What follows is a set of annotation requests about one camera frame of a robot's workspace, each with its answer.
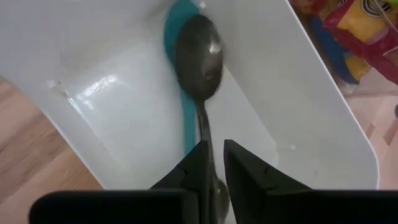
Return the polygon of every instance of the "teal spatula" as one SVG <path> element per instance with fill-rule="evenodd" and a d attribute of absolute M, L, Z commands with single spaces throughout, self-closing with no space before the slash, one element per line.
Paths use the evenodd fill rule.
<path fill-rule="evenodd" d="M 194 15 L 199 14 L 199 10 L 189 0 L 177 1 L 169 11 L 164 25 L 163 44 L 170 63 L 175 63 L 175 41 L 184 23 Z M 196 106 L 195 102 L 183 90 L 181 92 L 181 101 L 184 115 L 184 150 L 188 154 L 195 147 L 196 140 Z"/>

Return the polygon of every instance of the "snack bag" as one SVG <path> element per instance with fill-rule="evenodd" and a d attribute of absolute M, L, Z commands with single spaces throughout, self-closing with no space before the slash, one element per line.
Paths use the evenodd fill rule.
<path fill-rule="evenodd" d="M 325 6 L 334 0 L 319 0 L 316 7 L 339 43 L 398 84 L 398 6 L 378 1 L 393 27 L 374 0 L 341 0 L 333 10 Z"/>
<path fill-rule="evenodd" d="M 313 34 L 325 51 L 326 56 L 333 66 L 334 72 L 346 83 L 358 85 L 371 69 L 361 57 L 354 55 L 347 48 L 341 46 L 332 34 L 322 27 L 322 21 L 314 16 L 311 21 Z"/>

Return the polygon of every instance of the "red packaging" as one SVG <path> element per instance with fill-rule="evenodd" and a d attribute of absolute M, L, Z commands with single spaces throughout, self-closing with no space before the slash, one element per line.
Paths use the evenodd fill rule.
<path fill-rule="evenodd" d="M 317 2 L 319 12 L 326 1 Z M 373 0 L 342 0 L 326 12 L 323 22 L 341 45 L 398 84 L 398 8 L 385 2 L 380 2 L 380 6 L 394 27 L 383 14 L 379 15 Z"/>

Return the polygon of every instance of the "white tray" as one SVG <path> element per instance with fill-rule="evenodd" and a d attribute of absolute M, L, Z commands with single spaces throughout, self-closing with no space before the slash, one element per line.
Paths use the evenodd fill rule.
<path fill-rule="evenodd" d="M 319 189 L 375 189 L 374 151 L 287 1 L 208 0 L 226 46 L 206 103 L 216 168 L 234 139 Z M 183 157 L 162 49 L 170 1 L 4 0 L 0 74 L 49 117 L 106 189 L 144 189 Z"/>

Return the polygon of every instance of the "spoon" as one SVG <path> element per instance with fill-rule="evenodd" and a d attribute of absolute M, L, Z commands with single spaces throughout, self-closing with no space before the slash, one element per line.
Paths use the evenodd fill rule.
<path fill-rule="evenodd" d="M 209 145 L 210 169 L 214 173 L 210 217 L 213 221 L 224 223 L 229 209 L 228 188 L 215 171 L 210 125 L 205 109 L 205 101 L 215 94 L 221 83 L 223 46 L 214 24 L 207 17 L 193 16 L 182 27 L 176 44 L 175 71 L 181 88 L 195 101 L 200 137 Z"/>

